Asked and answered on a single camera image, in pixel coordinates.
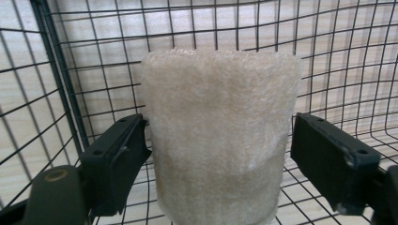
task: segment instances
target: wire mesh cage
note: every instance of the wire mesh cage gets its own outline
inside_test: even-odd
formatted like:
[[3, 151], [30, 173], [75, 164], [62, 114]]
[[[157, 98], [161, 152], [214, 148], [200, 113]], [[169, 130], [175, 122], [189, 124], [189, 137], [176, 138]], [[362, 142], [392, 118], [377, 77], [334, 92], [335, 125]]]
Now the wire mesh cage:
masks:
[[[0, 208], [145, 106], [135, 73], [173, 48], [288, 52], [304, 64], [295, 112], [325, 118], [398, 164], [398, 13], [391, 0], [7, 0], [0, 2]], [[272, 224], [368, 224], [332, 212], [286, 146]], [[150, 159], [123, 214], [95, 224], [170, 224]]]

